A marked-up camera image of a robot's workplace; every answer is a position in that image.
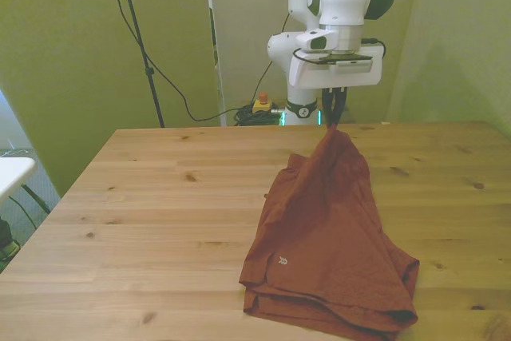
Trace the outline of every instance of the white table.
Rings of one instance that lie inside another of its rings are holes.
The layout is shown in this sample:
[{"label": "white table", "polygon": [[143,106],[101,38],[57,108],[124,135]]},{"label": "white table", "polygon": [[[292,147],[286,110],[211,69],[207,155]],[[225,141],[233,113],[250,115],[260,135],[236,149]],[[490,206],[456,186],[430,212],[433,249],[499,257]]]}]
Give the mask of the white table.
[{"label": "white table", "polygon": [[0,157],[0,204],[31,177],[36,164],[29,157]]}]

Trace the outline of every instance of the wooden table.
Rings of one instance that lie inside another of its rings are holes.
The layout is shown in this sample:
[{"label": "wooden table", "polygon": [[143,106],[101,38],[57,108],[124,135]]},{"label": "wooden table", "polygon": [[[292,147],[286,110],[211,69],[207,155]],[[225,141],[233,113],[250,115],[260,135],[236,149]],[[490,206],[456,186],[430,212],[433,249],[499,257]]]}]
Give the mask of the wooden table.
[{"label": "wooden table", "polygon": [[[418,257],[401,340],[509,340],[511,144],[483,124],[346,125],[386,233]],[[238,284],[276,173],[324,128],[116,132],[0,275],[1,341],[323,341]]]}]

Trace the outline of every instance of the black tripod stand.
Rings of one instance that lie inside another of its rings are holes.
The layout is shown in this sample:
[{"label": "black tripod stand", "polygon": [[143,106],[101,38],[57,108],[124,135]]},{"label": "black tripod stand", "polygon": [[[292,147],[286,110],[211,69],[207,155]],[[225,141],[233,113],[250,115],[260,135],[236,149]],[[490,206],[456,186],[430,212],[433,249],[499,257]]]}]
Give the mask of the black tripod stand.
[{"label": "black tripod stand", "polygon": [[156,107],[156,113],[158,115],[158,121],[160,122],[160,127],[165,128],[165,123],[163,121],[163,115],[161,114],[160,102],[158,101],[158,95],[156,94],[156,87],[154,85],[153,74],[154,69],[149,65],[149,60],[147,57],[147,53],[145,52],[144,43],[142,42],[141,30],[138,26],[137,16],[135,15],[135,8],[133,7],[133,1],[128,0],[129,11],[131,12],[131,17],[133,19],[133,26],[135,27],[135,32],[137,33],[138,45],[141,48],[142,58],[144,59],[145,65],[145,74],[149,80],[149,87],[151,87],[151,93],[153,94],[154,106]]}]

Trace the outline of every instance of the floor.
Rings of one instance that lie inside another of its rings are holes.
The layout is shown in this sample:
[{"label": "floor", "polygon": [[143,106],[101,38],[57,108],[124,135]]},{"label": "floor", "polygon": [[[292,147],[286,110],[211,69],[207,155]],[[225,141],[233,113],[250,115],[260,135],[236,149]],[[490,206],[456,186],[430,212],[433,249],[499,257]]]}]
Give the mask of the floor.
[{"label": "floor", "polygon": [[[34,192],[36,192],[50,208],[57,205],[60,197],[51,183],[48,174],[44,170],[33,149],[0,149],[0,157],[31,157],[33,158],[38,169],[35,174],[26,183]],[[30,218],[38,227],[46,218],[46,214],[39,205],[23,190],[19,189],[12,197],[16,199],[25,208]],[[7,221],[13,234],[13,238],[23,246],[28,239],[34,234],[34,227],[26,218],[23,211],[12,201],[7,200],[0,204],[0,217]]]}]

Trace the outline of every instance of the black cable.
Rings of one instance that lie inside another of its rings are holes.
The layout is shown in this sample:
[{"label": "black cable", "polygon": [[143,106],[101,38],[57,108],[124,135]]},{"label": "black cable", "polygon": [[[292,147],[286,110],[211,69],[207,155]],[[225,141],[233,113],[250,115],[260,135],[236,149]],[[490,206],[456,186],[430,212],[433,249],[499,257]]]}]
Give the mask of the black cable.
[{"label": "black cable", "polygon": [[280,31],[281,34],[283,34],[284,30],[286,29],[286,24],[287,24],[287,21],[289,20],[289,17],[291,16],[291,14],[287,14],[285,20],[284,20],[284,24],[282,26],[282,30]]},{"label": "black cable", "polygon": [[363,38],[362,39],[362,44],[381,44],[383,46],[383,56],[382,57],[385,57],[385,55],[386,55],[386,46],[385,46],[385,43],[382,42],[381,40],[379,40],[377,38]]},{"label": "black cable", "polygon": [[19,204],[19,202],[14,199],[13,197],[9,196],[9,198],[25,213],[25,216],[27,219],[29,219],[30,223],[34,227],[34,229],[37,229],[38,227],[35,225],[34,221],[30,218],[29,213],[23,208],[23,205]]},{"label": "black cable", "polygon": [[[117,5],[119,6],[119,11],[121,12],[121,16],[123,18],[123,20],[125,21],[125,24],[127,25],[128,29],[129,29],[129,32],[131,32],[131,35],[133,36],[133,39],[135,39],[135,41],[137,42],[137,44],[140,46],[140,43],[138,41],[138,38],[137,36],[135,35],[135,32],[133,31],[133,28],[131,27],[131,25],[129,24],[128,22],[128,19],[126,18],[126,15],[125,15],[125,12],[124,10],[122,9],[122,4],[121,4],[121,0],[117,0]],[[212,116],[212,117],[208,117],[208,118],[205,118],[205,119],[197,119],[195,118],[191,111],[190,111],[190,108],[188,106],[188,100],[186,99],[186,96],[181,92],[181,90],[163,73],[163,71],[161,71],[161,69],[158,67],[158,65],[156,65],[156,63],[151,59],[151,57],[146,53],[146,56],[147,56],[147,59],[149,60],[149,62],[153,65],[154,69],[175,89],[175,91],[177,91],[179,93],[179,95],[181,96],[181,98],[183,99],[183,102],[184,102],[184,107],[186,108],[186,112],[187,114],[190,116],[190,118],[194,121],[197,121],[197,122],[200,122],[200,121],[209,121],[209,120],[212,120],[212,119],[215,119],[217,117],[220,117],[222,115],[224,115],[225,113],[229,113],[229,112],[232,112],[232,111],[237,111],[239,110],[239,108],[233,108],[233,109],[228,109],[227,111],[223,111],[222,113],[218,113],[217,115],[215,116]]]},{"label": "black cable", "polygon": [[[254,103],[250,103],[249,105],[245,105],[242,109],[240,109],[236,115],[234,116],[234,120],[236,122],[236,127],[243,127],[247,125],[278,125],[280,122],[280,114],[279,113],[271,113],[270,111],[258,111],[256,113],[252,112],[252,107]],[[273,109],[277,109],[277,104],[273,104],[271,106]]]},{"label": "black cable", "polygon": [[306,63],[310,63],[310,64],[316,64],[316,65],[325,65],[325,64],[331,63],[330,61],[326,61],[326,60],[308,60],[303,57],[300,57],[296,54],[300,50],[301,50],[301,48],[298,48],[297,50],[293,51],[293,56],[296,57],[298,60],[305,61]]},{"label": "black cable", "polygon": [[256,95],[257,95],[257,91],[259,90],[259,87],[261,85],[261,82],[263,81],[264,77],[266,76],[266,74],[268,73],[268,70],[271,68],[271,65],[273,64],[273,61],[270,61],[270,64],[268,64],[268,67],[266,67],[266,69],[264,70],[263,72],[263,76],[261,76],[261,78],[259,79],[259,81],[257,82],[257,86],[254,90],[254,94],[252,95],[252,99],[250,100],[250,104],[252,104],[254,102],[254,100],[256,99]]},{"label": "black cable", "polygon": [[[291,16],[291,14],[287,14],[286,18],[284,19],[284,24],[282,25],[282,30],[280,31],[281,34],[285,31],[286,24],[287,24],[287,21],[289,20],[290,16]],[[253,103],[254,100],[256,99],[257,91],[259,90],[261,82],[263,81],[264,77],[266,76],[266,74],[267,74],[268,70],[270,69],[271,65],[273,65],[273,61],[270,61],[270,64],[268,64],[268,67],[266,67],[266,69],[263,72],[263,76],[261,76],[261,78],[257,82],[257,86],[255,88],[254,95],[252,96],[252,99],[250,100],[250,103]]]}]

